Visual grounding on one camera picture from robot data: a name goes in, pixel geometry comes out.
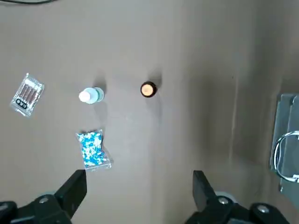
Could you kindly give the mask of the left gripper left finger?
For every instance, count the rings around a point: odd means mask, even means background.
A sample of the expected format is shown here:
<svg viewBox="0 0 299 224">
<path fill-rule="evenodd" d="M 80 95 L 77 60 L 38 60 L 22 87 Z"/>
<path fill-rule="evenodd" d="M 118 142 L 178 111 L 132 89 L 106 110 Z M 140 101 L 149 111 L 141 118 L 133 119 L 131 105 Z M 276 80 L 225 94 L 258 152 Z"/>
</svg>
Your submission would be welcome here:
<svg viewBox="0 0 299 224">
<path fill-rule="evenodd" d="M 84 169 L 76 170 L 54 193 L 37 197 L 18 207 L 14 201 L 0 202 L 2 224 L 70 224 L 87 194 Z"/>
</svg>

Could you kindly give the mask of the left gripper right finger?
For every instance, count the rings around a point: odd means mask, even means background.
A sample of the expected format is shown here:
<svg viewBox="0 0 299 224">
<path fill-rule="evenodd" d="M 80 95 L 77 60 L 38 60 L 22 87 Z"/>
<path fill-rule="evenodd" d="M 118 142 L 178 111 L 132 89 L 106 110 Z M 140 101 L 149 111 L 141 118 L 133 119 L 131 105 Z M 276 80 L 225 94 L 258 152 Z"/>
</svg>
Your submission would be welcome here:
<svg viewBox="0 0 299 224">
<path fill-rule="evenodd" d="M 227 196 L 216 195 L 203 171 L 194 170 L 192 195 L 197 207 L 187 224 L 288 224 L 276 207 L 253 203 L 245 208 Z"/>
</svg>

